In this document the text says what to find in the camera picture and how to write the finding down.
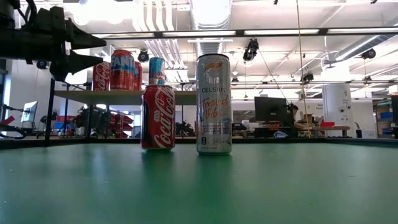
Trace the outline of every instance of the green tabletop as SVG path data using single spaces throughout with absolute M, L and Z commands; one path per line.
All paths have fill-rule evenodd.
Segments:
M 0 151 L 0 223 L 398 223 L 398 150 L 137 144 Z

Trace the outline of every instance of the computer monitor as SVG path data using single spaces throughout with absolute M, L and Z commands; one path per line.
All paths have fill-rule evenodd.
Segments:
M 287 121 L 287 102 L 285 98 L 254 97 L 256 120 Z
M 37 101 L 25 103 L 21 122 L 34 122 L 37 109 Z

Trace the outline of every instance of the celsius can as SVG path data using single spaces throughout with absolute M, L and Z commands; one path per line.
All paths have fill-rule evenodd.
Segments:
M 162 85 L 166 82 L 164 73 L 164 59 L 149 59 L 149 84 Z
M 228 155 L 232 151 L 231 80 L 228 57 L 206 54 L 197 64 L 197 151 Z
M 134 62 L 134 76 L 132 78 L 132 90 L 141 90 L 142 86 L 142 66 L 139 62 Z
M 134 58 L 130 51 L 115 50 L 111 57 L 110 90 L 132 90 Z
M 108 91 L 109 79 L 111 77 L 111 66 L 109 62 L 99 63 L 93 68 L 93 91 Z
M 141 118 L 141 148 L 161 151 L 174 148 L 175 95 L 171 86 L 146 86 Z

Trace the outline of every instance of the ductwork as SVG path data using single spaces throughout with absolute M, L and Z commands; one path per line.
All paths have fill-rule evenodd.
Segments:
M 192 25 L 196 30 L 228 29 L 232 0 L 190 0 Z M 222 53 L 223 43 L 196 43 L 198 57 Z
M 394 20 L 388 22 L 386 26 L 398 26 L 398 17 Z M 355 57 L 376 45 L 394 37 L 395 34 L 385 34 L 385 35 L 375 35 L 375 36 L 366 36 L 360 39 L 359 41 L 351 44 L 347 48 L 340 50 L 334 56 L 335 61 L 344 61 L 349 58 Z

